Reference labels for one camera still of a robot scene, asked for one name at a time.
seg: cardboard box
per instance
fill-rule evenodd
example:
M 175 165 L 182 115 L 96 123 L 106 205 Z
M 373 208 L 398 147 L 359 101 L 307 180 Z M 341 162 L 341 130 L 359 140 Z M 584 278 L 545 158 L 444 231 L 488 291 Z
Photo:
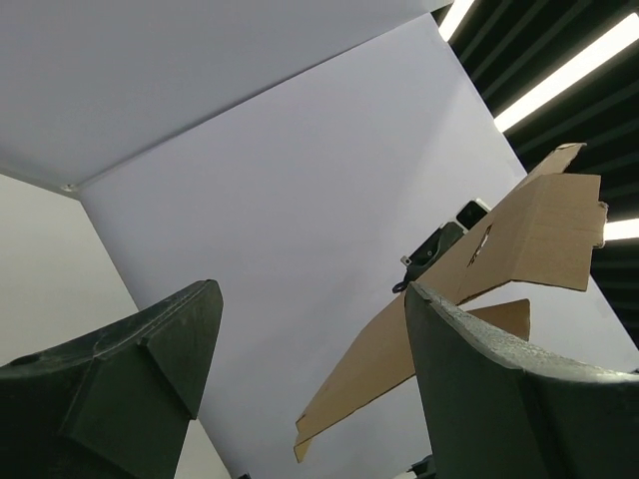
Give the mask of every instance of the cardboard box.
M 607 206 L 600 177 L 563 174 L 583 146 L 554 150 L 417 282 L 455 304 L 511 281 L 585 290 Z M 527 299 L 470 312 L 528 339 Z M 298 461 L 315 436 L 412 375 L 402 293 L 361 331 L 298 419 Z

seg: torn cardboard edge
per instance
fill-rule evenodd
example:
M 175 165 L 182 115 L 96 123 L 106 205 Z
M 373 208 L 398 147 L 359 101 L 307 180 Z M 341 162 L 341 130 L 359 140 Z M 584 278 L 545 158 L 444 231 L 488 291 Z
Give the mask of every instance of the torn cardboard edge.
M 563 174 L 583 146 L 555 149 L 416 282 L 455 304 L 511 281 L 585 290 L 607 207 L 598 176 Z M 414 375 L 403 298 L 359 333 L 298 419 L 299 462 L 313 437 Z M 524 299 L 471 313 L 527 339 L 529 311 Z

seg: dark ceiling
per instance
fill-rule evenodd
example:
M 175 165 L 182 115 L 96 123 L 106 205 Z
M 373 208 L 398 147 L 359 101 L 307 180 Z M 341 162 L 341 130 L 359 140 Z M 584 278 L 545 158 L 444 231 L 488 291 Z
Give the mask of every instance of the dark ceiling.
M 450 45 L 497 116 L 637 11 L 637 0 L 476 0 Z M 505 136 L 527 171 L 562 143 L 587 143 L 568 171 L 601 175 L 609 221 L 639 218 L 639 41 Z M 639 345 L 639 239 L 596 249 L 592 275 Z

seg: ceiling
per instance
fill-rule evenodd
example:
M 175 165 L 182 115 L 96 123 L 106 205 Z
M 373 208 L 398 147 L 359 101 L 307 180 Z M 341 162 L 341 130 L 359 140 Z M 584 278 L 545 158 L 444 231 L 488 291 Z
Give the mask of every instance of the ceiling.
M 79 184 L 446 0 L 4 0 L 0 173 Z
M 450 45 L 493 116 L 585 46 L 639 11 L 639 2 L 477 0 Z M 448 7 L 433 13 L 441 23 Z M 569 172 L 601 175 L 608 220 L 639 218 L 639 42 L 580 80 L 506 139 L 530 171 L 557 145 L 585 142 Z M 639 345 L 639 239 L 593 252 L 592 275 Z

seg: fluorescent light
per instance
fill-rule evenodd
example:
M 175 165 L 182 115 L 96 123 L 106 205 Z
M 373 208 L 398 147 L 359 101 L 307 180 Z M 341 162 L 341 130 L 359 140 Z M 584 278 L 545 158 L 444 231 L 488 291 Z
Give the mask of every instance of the fluorescent light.
M 626 240 L 628 238 L 639 238 L 639 219 L 606 223 L 603 229 L 605 241 Z
M 639 15 L 632 13 L 495 118 L 497 130 L 505 132 L 638 38 Z
M 472 2 L 475 0 L 456 0 L 448 13 L 446 14 L 446 18 L 441 22 L 441 26 L 439 27 L 439 34 L 441 34 L 441 38 L 444 39 L 445 42 L 450 40 L 452 34 L 455 33 L 455 30 L 461 23 L 463 17 L 468 13 L 468 9 Z

